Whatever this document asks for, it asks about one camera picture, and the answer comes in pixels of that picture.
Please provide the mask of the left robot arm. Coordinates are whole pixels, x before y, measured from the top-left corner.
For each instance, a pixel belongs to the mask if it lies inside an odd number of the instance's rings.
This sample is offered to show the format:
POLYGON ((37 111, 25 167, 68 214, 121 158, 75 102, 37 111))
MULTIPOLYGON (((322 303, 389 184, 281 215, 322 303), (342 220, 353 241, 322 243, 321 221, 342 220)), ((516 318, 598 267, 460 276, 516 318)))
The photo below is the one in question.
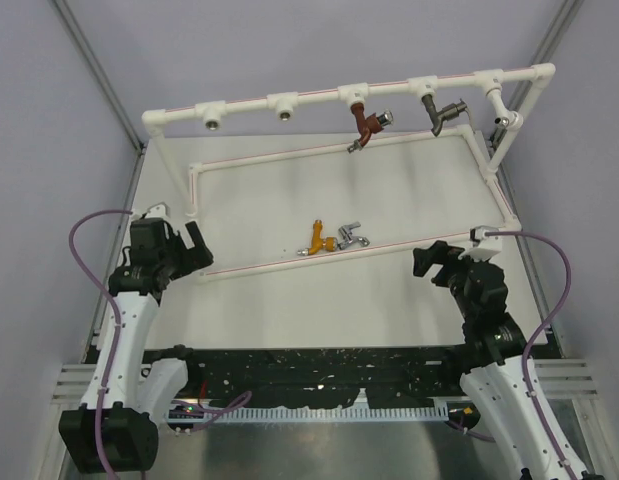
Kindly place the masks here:
POLYGON ((178 395, 190 398, 203 383, 183 348, 162 355, 141 375, 152 323, 169 284, 213 263, 196 222, 185 225, 187 246, 170 223, 144 216, 130 224, 123 264, 98 287, 112 316, 90 383, 78 406, 61 414, 59 433, 83 474, 146 472, 155 462, 159 426, 178 395))

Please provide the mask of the chrome lever faucet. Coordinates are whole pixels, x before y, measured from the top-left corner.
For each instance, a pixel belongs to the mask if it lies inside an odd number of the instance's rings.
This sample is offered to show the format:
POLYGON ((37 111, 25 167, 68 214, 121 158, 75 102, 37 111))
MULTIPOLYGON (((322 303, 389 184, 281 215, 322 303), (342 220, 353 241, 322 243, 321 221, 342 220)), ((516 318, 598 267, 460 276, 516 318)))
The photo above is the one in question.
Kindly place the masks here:
POLYGON ((342 225, 338 229, 341 241, 338 243, 339 250, 346 250, 354 244, 359 244, 361 247, 368 247, 370 241, 367 237, 356 235, 354 230, 361 227, 361 223, 356 221, 350 224, 342 225))

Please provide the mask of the white PVC pipe frame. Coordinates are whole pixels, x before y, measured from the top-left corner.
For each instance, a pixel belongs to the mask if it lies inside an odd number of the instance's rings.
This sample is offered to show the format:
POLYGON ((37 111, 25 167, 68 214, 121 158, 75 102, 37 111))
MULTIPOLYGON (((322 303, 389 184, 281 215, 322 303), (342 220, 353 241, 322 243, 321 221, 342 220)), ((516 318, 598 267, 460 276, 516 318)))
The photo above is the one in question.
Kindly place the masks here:
POLYGON ((485 94, 500 84, 525 123, 554 73, 547 63, 148 110, 151 165, 136 203, 165 202, 174 221, 198 224, 215 263, 188 281, 206 293, 406 277, 414 248, 442 240, 468 249, 470 230, 482 225, 520 229, 497 172, 522 127, 494 148, 485 94), (461 114, 434 137, 426 94, 438 110, 463 100, 475 130, 461 114), (348 153, 359 138, 357 102, 366 116, 390 110, 394 123, 348 153), (299 256, 317 219, 338 243, 338 229, 358 221, 354 232, 370 245, 299 256))

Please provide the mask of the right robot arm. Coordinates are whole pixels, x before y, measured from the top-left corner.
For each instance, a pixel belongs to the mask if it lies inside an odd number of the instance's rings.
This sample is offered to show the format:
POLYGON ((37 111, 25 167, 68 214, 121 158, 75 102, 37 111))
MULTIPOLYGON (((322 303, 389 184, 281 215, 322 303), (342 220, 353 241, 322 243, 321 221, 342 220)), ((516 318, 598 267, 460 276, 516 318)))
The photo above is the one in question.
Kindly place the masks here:
POLYGON ((513 479, 594 479, 551 409, 518 324, 507 310, 505 273, 487 252, 444 241, 413 251, 413 274, 438 266, 463 318, 464 342, 441 370, 443 386, 478 409, 513 479))

